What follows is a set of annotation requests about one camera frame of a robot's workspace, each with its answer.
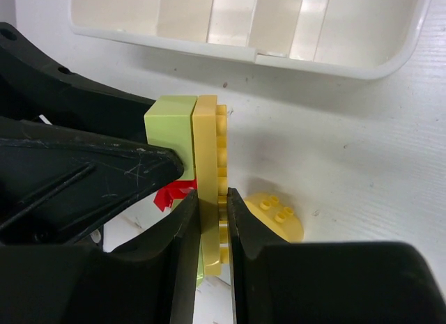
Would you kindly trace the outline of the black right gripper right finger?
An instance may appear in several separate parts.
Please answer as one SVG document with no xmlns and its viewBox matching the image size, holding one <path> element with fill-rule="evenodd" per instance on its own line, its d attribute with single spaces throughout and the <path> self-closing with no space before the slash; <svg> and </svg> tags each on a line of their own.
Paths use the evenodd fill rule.
<svg viewBox="0 0 446 324">
<path fill-rule="evenodd" d="M 230 189 L 236 323 L 444 323 L 423 256 L 404 242 L 286 242 Z"/>
</svg>

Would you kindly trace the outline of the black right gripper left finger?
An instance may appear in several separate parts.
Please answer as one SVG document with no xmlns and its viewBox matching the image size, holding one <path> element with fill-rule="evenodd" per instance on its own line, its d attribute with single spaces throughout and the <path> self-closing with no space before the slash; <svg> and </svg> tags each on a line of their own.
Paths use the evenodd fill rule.
<svg viewBox="0 0 446 324">
<path fill-rule="evenodd" d="M 200 242 L 191 192 L 158 223 L 103 252 L 1 248 L 2 323 L 191 323 Z"/>
</svg>

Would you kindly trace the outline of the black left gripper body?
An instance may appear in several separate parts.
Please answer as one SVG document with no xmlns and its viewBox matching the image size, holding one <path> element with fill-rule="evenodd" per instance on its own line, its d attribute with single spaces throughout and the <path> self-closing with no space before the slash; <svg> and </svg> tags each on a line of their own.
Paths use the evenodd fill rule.
<svg viewBox="0 0 446 324">
<path fill-rule="evenodd" d="M 87 79 L 57 63 L 11 24 L 1 23 L 1 115 L 139 143 L 153 100 Z"/>
</svg>

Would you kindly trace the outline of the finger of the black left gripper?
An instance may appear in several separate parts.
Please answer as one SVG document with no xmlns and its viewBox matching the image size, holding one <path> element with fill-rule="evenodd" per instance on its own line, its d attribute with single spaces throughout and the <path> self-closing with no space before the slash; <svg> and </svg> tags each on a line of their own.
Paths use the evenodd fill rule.
<svg viewBox="0 0 446 324">
<path fill-rule="evenodd" d="M 1 244 L 78 242 L 180 178 L 168 148 L 1 119 Z"/>
</svg>

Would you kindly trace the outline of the round yellow lego brick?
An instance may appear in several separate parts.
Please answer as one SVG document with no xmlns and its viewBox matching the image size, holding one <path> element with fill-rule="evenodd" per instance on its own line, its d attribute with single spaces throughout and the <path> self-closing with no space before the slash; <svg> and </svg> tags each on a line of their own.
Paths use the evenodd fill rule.
<svg viewBox="0 0 446 324">
<path fill-rule="evenodd" d="M 304 229 L 294 209 L 285 206 L 278 196 L 258 192 L 244 198 L 251 214 L 287 242 L 302 242 Z"/>
</svg>

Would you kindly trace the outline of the red lego wing piece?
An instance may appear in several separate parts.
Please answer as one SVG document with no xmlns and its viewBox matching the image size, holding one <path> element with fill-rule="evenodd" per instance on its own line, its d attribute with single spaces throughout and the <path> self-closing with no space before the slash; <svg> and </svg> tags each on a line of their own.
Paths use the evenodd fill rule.
<svg viewBox="0 0 446 324">
<path fill-rule="evenodd" d="M 162 211 L 172 208 L 175 200 L 184 199 L 192 190 L 197 188 L 195 180 L 176 180 L 159 189 L 153 203 Z"/>
</svg>

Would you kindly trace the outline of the green lego brick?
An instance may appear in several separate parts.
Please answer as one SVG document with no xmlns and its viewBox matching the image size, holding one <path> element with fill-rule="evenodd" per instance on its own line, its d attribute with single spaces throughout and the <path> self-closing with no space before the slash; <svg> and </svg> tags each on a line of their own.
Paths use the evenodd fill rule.
<svg viewBox="0 0 446 324">
<path fill-rule="evenodd" d="M 195 95 L 163 95 L 144 114 L 148 144 L 170 148 L 181 159 L 184 171 L 177 180 L 196 180 L 192 134 L 192 114 L 196 102 Z M 180 201 L 175 200 L 169 209 L 174 209 Z"/>
</svg>

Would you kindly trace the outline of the long yellow lego brick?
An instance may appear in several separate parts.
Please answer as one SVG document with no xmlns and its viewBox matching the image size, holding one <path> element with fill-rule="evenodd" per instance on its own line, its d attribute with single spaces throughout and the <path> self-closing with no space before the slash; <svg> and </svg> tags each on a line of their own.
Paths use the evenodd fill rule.
<svg viewBox="0 0 446 324">
<path fill-rule="evenodd" d="M 192 127 L 203 271 L 205 276 L 219 276 L 222 264 L 229 262 L 226 105 L 219 105 L 215 95 L 200 95 Z"/>
</svg>

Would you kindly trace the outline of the white three-compartment tray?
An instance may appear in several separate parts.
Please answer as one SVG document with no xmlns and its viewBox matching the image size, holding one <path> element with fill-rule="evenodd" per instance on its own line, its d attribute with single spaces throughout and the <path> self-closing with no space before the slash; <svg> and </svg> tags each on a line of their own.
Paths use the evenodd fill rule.
<svg viewBox="0 0 446 324">
<path fill-rule="evenodd" d="M 74 33 L 214 59 L 380 79 L 412 55 L 431 0 L 70 0 Z"/>
</svg>

